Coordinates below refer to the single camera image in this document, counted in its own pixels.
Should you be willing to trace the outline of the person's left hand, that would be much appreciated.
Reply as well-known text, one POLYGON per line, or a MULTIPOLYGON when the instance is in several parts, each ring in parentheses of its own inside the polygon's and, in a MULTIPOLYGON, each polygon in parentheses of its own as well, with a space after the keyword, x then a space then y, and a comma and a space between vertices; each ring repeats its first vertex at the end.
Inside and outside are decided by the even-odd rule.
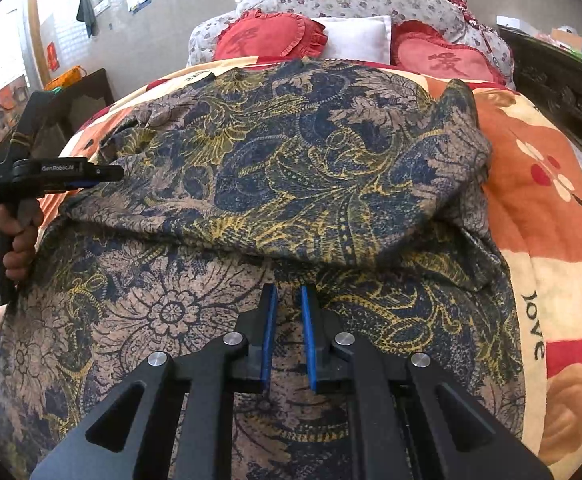
POLYGON ((0 205, 0 306, 15 299, 15 287, 28 274, 42 220, 36 198, 0 205))

